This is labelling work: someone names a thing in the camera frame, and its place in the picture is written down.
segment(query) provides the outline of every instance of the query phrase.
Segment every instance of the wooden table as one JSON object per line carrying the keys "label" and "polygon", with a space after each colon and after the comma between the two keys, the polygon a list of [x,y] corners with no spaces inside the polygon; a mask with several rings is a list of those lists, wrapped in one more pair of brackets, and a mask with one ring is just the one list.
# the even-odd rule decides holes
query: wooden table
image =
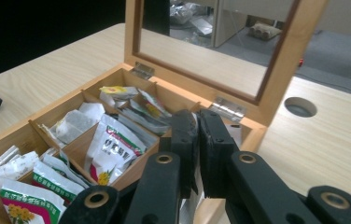
{"label": "wooden table", "polygon": [[[0,74],[0,133],[122,63],[123,40],[120,24]],[[281,105],[259,154],[301,194],[319,185],[351,194],[351,95],[294,77],[291,96],[314,103],[317,114],[301,118]]]}

